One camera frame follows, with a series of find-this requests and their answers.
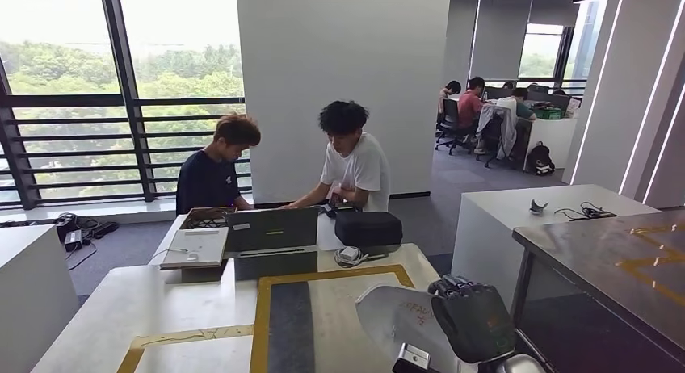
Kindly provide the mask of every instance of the man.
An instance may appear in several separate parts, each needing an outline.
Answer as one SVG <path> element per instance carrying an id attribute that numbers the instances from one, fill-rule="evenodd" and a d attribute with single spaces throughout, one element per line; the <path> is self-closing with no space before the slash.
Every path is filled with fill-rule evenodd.
<path id="1" fill-rule="evenodd" d="M 438 117 L 445 112 L 443 101 L 447 100 L 450 94 L 457 94 L 459 92 L 461 92 L 461 84 L 453 80 L 440 90 L 440 100 L 438 101 Z"/>
<path id="2" fill-rule="evenodd" d="M 388 211 L 390 169 L 378 140 L 362 128 L 368 112 L 354 101 L 335 101 L 319 115 L 319 127 L 328 135 L 321 180 L 313 190 L 284 208 L 311 206 L 344 199 L 366 212 Z"/>
<path id="3" fill-rule="evenodd" d="M 481 101 L 481 93 L 485 89 L 485 80 L 480 77 L 474 77 L 469 80 L 469 89 L 459 97 L 459 119 L 457 120 L 457 128 L 465 129 L 473 127 L 473 121 L 483 109 L 483 102 Z"/>
<path id="4" fill-rule="evenodd" d="M 212 143 L 193 153 L 181 166 L 176 214 L 188 213 L 194 207 L 251 209 L 237 189 L 235 161 L 243 150 L 258 145 L 261 138 L 257 124 L 245 115 L 219 119 Z"/>
<path id="5" fill-rule="evenodd" d="M 531 109 L 524 103 L 528 99 L 528 90 L 526 88 L 516 88 L 511 93 L 510 97 L 505 97 L 497 100 L 498 107 L 505 107 L 515 113 L 520 119 L 535 120 L 537 117 Z"/>

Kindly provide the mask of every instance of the black case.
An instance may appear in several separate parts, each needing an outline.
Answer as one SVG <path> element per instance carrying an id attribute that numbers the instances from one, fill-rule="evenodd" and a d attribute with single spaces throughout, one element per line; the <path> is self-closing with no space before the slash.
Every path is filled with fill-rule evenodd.
<path id="1" fill-rule="evenodd" d="M 387 212 L 338 212 L 335 235 L 357 248 L 396 245 L 402 241 L 402 222 Z"/>

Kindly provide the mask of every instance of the black hair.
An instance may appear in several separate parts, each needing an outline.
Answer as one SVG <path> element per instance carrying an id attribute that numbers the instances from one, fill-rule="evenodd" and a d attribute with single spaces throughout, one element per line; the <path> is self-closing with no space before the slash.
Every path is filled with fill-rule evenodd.
<path id="1" fill-rule="evenodd" d="M 514 97 L 522 97 L 524 100 L 528 100 L 528 89 L 526 88 L 516 88 L 514 92 L 511 93 Z"/>
<path id="2" fill-rule="evenodd" d="M 319 114 L 319 127 L 334 136 L 345 136 L 357 132 L 368 119 L 368 111 L 354 101 L 333 101 Z"/>
<path id="3" fill-rule="evenodd" d="M 485 88 L 485 80 L 480 77 L 474 77 L 469 80 L 469 89 L 476 89 L 479 86 Z"/>
<path id="4" fill-rule="evenodd" d="M 456 81 L 450 81 L 445 88 L 451 90 L 453 94 L 461 92 L 461 84 Z"/>
<path id="5" fill-rule="evenodd" d="M 262 133 L 257 124 L 247 115 L 226 115 L 216 123 L 214 141 L 223 137 L 229 145 L 258 145 L 262 140 Z"/>

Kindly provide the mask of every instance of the laptop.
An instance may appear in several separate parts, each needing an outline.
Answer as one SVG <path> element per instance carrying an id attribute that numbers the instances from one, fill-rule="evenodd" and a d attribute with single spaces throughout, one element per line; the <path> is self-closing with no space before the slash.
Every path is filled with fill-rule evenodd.
<path id="1" fill-rule="evenodd" d="M 229 214 L 225 251 L 256 255 L 290 252 L 296 247 L 315 249 L 318 214 L 318 207 Z"/>

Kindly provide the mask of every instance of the brown hair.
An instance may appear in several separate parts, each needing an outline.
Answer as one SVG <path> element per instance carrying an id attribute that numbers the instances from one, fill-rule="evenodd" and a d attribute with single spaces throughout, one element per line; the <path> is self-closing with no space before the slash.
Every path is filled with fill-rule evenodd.
<path id="1" fill-rule="evenodd" d="M 223 137 L 229 145 L 258 145 L 262 139 L 262 133 L 257 124 L 247 115 L 226 115 L 216 123 L 214 141 Z"/>

